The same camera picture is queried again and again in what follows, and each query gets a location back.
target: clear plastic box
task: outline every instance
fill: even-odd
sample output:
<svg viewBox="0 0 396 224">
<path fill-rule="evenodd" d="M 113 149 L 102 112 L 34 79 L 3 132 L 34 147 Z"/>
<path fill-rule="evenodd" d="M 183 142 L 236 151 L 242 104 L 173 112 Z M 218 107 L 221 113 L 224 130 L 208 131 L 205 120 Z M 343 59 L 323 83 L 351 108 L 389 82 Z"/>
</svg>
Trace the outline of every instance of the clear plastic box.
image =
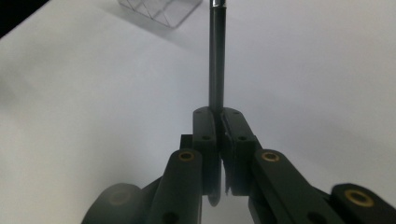
<svg viewBox="0 0 396 224">
<path fill-rule="evenodd" d="M 118 0 L 129 9 L 165 26 L 179 26 L 202 0 Z"/>
</svg>

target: screw hole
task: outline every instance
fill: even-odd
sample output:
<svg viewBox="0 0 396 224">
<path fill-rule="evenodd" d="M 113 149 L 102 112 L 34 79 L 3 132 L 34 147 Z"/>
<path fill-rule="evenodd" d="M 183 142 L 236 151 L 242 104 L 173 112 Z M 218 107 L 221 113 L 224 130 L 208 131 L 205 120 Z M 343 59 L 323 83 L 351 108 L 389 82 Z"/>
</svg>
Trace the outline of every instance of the screw hole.
<svg viewBox="0 0 396 224">
<path fill-rule="evenodd" d="M 362 207 L 374 206 L 373 199 L 364 192 L 357 189 L 347 189 L 345 192 L 346 197 L 354 204 Z"/>
<path fill-rule="evenodd" d="M 262 159 L 265 161 L 279 161 L 280 158 L 274 152 L 264 152 L 262 153 Z"/>
<path fill-rule="evenodd" d="M 194 154 L 192 154 L 189 151 L 184 151 L 184 152 L 181 152 L 180 154 L 178 154 L 178 158 L 181 161 L 192 161 L 194 159 Z"/>
<path fill-rule="evenodd" d="M 308 219 L 314 224 L 327 224 L 326 218 L 319 213 L 315 213 L 315 212 L 308 213 Z"/>
<path fill-rule="evenodd" d="M 178 222 L 178 215 L 174 212 L 163 214 L 163 224 L 176 224 Z"/>
<path fill-rule="evenodd" d="M 131 199 L 131 192 L 127 189 L 119 189 L 110 194 L 108 201 L 111 205 L 120 206 L 128 203 Z"/>
</svg>

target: black plastic part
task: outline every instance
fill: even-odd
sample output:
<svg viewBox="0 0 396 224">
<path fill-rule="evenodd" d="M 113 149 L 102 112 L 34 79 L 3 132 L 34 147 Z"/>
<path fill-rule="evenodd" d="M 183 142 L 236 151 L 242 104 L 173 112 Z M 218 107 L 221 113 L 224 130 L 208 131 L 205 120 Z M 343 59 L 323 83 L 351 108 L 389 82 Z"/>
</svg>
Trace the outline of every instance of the black plastic part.
<svg viewBox="0 0 396 224">
<path fill-rule="evenodd" d="M 231 188 L 233 195 L 248 196 L 253 181 L 251 161 L 261 145 L 241 112 L 224 108 L 221 118 L 226 135 L 221 151 L 226 190 Z"/>
<path fill-rule="evenodd" d="M 257 150 L 252 171 L 278 223 L 344 223 L 283 154 Z"/>
<path fill-rule="evenodd" d="M 370 190 L 342 184 L 332 188 L 330 202 L 346 221 L 356 224 L 389 224 L 396 222 L 396 210 Z"/>
<path fill-rule="evenodd" d="M 192 134 L 182 134 L 180 137 L 180 149 L 192 148 Z"/>
<path fill-rule="evenodd" d="M 174 152 L 166 166 L 147 224 L 199 224 L 202 202 L 202 157 L 192 149 Z"/>
<path fill-rule="evenodd" d="M 212 206 L 216 206 L 220 200 L 221 162 L 217 139 L 215 120 L 209 107 L 195 110 L 192 148 L 199 151 L 203 157 L 203 194 L 208 196 Z"/>
<path fill-rule="evenodd" d="M 161 179 L 162 179 L 161 177 L 156 179 L 154 182 L 145 186 L 142 189 L 142 201 L 139 207 L 142 211 L 141 213 L 143 216 L 142 219 L 144 220 L 146 220 L 147 217 L 149 216 L 149 210 L 151 209 L 154 196 L 157 192 L 157 188 L 160 186 Z"/>
<path fill-rule="evenodd" d="M 248 197 L 248 209 L 255 224 L 276 224 L 271 206 L 262 195 L 259 185 L 254 182 Z"/>
<path fill-rule="evenodd" d="M 135 185 L 117 184 L 106 189 L 88 210 L 82 224 L 141 224 L 143 192 Z"/>
<path fill-rule="evenodd" d="M 329 202 L 330 202 L 330 195 L 329 195 L 328 193 L 324 192 L 324 191 L 321 190 L 321 189 L 317 189 L 317 188 L 315 188 L 315 190 L 316 190 L 317 193 L 322 197 L 322 199 L 323 199 L 324 201 L 326 201 L 326 203 L 329 203 Z"/>
</svg>

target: white table surface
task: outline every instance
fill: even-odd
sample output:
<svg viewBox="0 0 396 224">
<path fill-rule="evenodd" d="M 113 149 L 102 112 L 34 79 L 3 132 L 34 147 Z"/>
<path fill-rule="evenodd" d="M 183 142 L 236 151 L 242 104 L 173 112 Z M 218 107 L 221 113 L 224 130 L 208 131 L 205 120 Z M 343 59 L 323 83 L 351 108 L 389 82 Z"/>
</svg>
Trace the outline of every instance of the white table surface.
<svg viewBox="0 0 396 224">
<path fill-rule="evenodd" d="M 396 205 L 396 4 L 229 1 L 225 104 L 319 189 Z M 0 223 L 79 223 L 163 174 L 207 105 L 205 0 L 175 30 L 116 0 L 52 0 L 0 40 Z M 252 223 L 226 197 L 203 221 Z"/>
</svg>

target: black rod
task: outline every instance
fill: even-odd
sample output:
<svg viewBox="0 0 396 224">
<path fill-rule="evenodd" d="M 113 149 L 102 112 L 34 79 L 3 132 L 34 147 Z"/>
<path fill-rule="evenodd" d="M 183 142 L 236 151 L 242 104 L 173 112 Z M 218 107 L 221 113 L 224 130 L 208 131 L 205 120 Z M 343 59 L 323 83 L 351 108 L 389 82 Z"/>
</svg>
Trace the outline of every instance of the black rod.
<svg viewBox="0 0 396 224">
<path fill-rule="evenodd" d="M 225 0 L 210 1 L 209 108 L 219 120 L 224 101 Z"/>
</svg>

